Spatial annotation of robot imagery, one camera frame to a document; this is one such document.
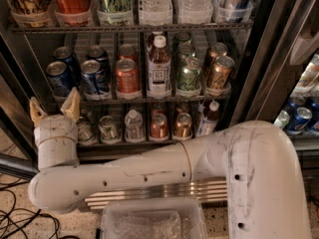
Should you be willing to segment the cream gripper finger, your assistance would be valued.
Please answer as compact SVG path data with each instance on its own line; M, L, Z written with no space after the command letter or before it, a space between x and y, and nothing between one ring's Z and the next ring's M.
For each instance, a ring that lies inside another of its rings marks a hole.
M30 109L30 117L34 126L37 126L41 122L41 120L47 116L47 114L41 108L40 103L35 97L32 97L30 99L29 109Z
M62 104L62 114L73 122L77 122L80 118L80 101L80 94L77 88L73 87Z

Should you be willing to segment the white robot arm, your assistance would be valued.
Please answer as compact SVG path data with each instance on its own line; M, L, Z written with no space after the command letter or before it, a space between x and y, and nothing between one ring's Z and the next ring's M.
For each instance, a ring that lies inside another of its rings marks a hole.
M39 172L28 196L38 208L69 213L102 191L223 177L229 239L312 239L298 155L287 134L270 122L245 121L104 164L82 165L76 151L77 90L53 116L31 99L30 115Z

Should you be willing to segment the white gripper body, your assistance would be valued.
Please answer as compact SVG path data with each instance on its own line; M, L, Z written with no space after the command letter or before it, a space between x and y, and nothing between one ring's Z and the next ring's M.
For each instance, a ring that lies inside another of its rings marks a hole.
M78 165L78 128L63 115L43 118L34 129L38 148L38 169L62 165Z

